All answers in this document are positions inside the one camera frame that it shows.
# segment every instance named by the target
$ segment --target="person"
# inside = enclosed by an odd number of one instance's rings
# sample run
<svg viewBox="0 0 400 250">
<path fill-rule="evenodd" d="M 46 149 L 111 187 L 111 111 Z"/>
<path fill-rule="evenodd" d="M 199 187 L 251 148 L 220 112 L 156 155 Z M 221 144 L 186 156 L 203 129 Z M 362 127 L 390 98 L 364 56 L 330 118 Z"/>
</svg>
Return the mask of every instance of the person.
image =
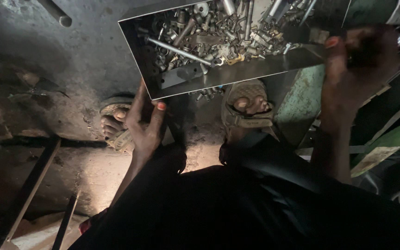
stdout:
<svg viewBox="0 0 400 250">
<path fill-rule="evenodd" d="M 223 166 L 180 174 L 183 147 L 160 146 L 166 104 L 154 101 L 148 126 L 140 123 L 142 81 L 129 110 L 103 119 L 106 136 L 129 129 L 130 168 L 107 213 L 69 249 L 400 249 L 400 204 L 351 186 L 348 158 L 357 110 L 400 65 L 397 34 L 386 25 L 366 27 L 330 37 L 325 48 L 311 162 L 261 131 L 271 106 L 250 81 L 224 98 Z"/>
</svg>

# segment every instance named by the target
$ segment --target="screw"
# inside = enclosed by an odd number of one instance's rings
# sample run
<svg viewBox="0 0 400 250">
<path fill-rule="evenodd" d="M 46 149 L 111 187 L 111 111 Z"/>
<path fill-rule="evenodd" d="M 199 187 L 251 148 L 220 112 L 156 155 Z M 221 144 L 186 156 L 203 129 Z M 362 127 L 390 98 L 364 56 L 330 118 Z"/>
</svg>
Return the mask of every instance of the screw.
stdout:
<svg viewBox="0 0 400 250">
<path fill-rule="evenodd" d="M 210 14 L 210 13 L 208 13 L 207 15 L 206 15 L 206 19 L 204 20 L 204 23 L 201 25 L 201 27 L 202 27 L 202 29 L 203 30 L 208 30 L 209 29 L 209 21 L 211 21 L 211 18 L 212 18 L 213 16 Z"/>
<path fill-rule="evenodd" d="M 227 29 L 223 29 L 223 32 L 229 38 L 230 41 L 234 41 L 235 40 L 236 35 L 234 35 L 231 31 L 229 31 Z"/>
</svg>

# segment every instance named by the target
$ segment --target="metal rod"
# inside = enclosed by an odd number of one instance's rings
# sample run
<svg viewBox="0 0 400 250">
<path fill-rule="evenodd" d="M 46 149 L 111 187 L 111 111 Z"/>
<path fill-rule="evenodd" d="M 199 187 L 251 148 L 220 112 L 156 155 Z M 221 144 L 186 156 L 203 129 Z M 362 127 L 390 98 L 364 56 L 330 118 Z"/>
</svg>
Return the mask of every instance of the metal rod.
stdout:
<svg viewBox="0 0 400 250">
<path fill-rule="evenodd" d="M 53 157 L 61 145 L 61 138 L 59 136 L 52 136 L 49 140 L 49 144 L 45 147 L 40 158 L 19 190 L 14 202 L 7 210 L 4 219 L 0 223 L 0 247 L 4 242 L 12 239 L 19 222 L 29 207 L 29 204 L 35 195 L 38 186 L 43 180 L 43 177 L 46 174 Z"/>
<path fill-rule="evenodd" d="M 251 22 L 253 20 L 253 11 L 254 11 L 254 0 L 250 0 L 248 2 L 248 10 L 247 10 L 247 19 L 246 19 L 246 27 L 245 27 L 245 41 L 249 41 L 249 35 L 251 34 Z"/>
<path fill-rule="evenodd" d="M 233 0 L 222 0 L 223 7 L 225 8 L 226 14 L 231 16 L 232 14 L 236 13 L 236 6 L 234 5 Z"/>
<path fill-rule="evenodd" d="M 277 11 L 277 9 L 279 8 L 279 6 L 281 5 L 282 0 L 275 0 L 272 5 L 271 8 L 269 9 L 268 12 L 268 16 L 265 18 L 265 21 L 267 23 L 271 22 L 271 19 L 274 17 L 275 12 Z"/>
<path fill-rule="evenodd" d="M 67 204 L 66 211 L 64 212 L 63 220 L 59 225 L 58 233 L 56 234 L 55 242 L 53 243 L 52 250 L 61 250 L 61 245 L 66 235 L 66 229 L 72 219 L 73 212 L 75 211 L 76 202 L 80 196 L 80 192 L 70 196 L 69 203 Z"/>
<path fill-rule="evenodd" d="M 311 10 L 313 10 L 314 4 L 317 2 L 317 0 L 312 0 L 312 2 L 309 4 L 307 11 L 305 12 L 305 15 L 303 15 L 302 20 L 300 21 L 299 26 L 302 26 L 305 21 L 307 20 L 308 16 L 311 13 Z"/>
<path fill-rule="evenodd" d="M 64 13 L 64 11 L 58 7 L 52 0 L 37 0 L 38 3 L 40 3 L 44 9 L 49 12 L 49 14 L 55 18 L 59 24 L 63 27 L 70 27 L 72 25 L 72 19 Z"/>
<path fill-rule="evenodd" d="M 183 56 L 185 56 L 185 57 L 187 57 L 187 58 L 191 58 L 191 59 L 193 59 L 193 60 L 199 61 L 199 62 L 201 62 L 201 63 L 203 63 L 203 64 L 208 65 L 208 66 L 211 65 L 211 62 L 210 62 L 210 61 L 204 60 L 203 58 L 200 58 L 200 57 L 198 57 L 198 56 L 195 56 L 195 55 L 193 55 L 193 54 L 190 54 L 190 53 L 188 53 L 188 52 L 186 52 L 186 51 L 184 51 L 184 50 L 181 50 L 181 49 L 179 49 L 179 48 L 176 48 L 176 47 L 171 46 L 171 45 L 169 45 L 169 44 L 166 44 L 166 43 L 164 43 L 164 42 L 158 41 L 158 40 L 153 39 L 153 38 L 150 38 L 150 37 L 145 37 L 145 40 L 148 40 L 149 42 L 155 43 L 155 44 L 157 44 L 157 45 L 160 46 L 160 47 L 166 48 L 166 49 L 168 49 L 168 50 L 170 50 L 170 51 L 172 51 L 172 52 L 178 53 L 178 54 L 183 55 Z"/>
</svg>

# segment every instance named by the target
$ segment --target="metal plate with holes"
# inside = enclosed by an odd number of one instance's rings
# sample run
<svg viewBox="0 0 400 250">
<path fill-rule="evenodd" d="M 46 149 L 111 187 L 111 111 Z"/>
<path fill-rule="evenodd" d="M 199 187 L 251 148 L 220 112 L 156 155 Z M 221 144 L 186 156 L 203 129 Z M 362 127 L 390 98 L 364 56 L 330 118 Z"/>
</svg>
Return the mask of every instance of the metal plate with holes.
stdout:
<svg viewBox="0 0 400 250">
<path fill-rule="evenodd" d="M 200 63 L 194 62 L 166 71 L 158 75 L 156 79 L 159 88 L 164 89 L 201 76 L 203 76 L 203 71 L 201 70 Z"/>
<path fill-rule="evenodd" d="M 224 37 L 208 37 L 208 36 L 187 36 L 184 39 L 185 44 L 223 44 L 225 42 Z"/>
</svg>

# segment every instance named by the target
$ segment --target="foot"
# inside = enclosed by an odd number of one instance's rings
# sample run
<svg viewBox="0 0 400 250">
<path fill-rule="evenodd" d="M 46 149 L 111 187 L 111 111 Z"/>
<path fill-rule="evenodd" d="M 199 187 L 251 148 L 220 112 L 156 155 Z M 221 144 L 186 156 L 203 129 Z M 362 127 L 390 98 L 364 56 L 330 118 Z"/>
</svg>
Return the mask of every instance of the foot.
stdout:
<svg viewBox="0 0 400 250">
<path fill-rule="evenodd" d="M 118 131 L 125 130 L 126 117 L 128 116 L 128 109 L 119 108 L 113 113 L 113 116 L 101 117 L 101 128 L 105 139 L 111 138 Z"/>
<path fill-rule="evenodd" d="M 263 96 L 256 96 L 253 100 L 240 97 L 234 103 L 234 109 L 245 116 L 253 116 L 257 113 L 269 111 L 268 101 Z M 240 141 L 245 135 L 257 128 L 230 128 L 227 134 L 227 143 L 232 144 Z"/>
</svg>

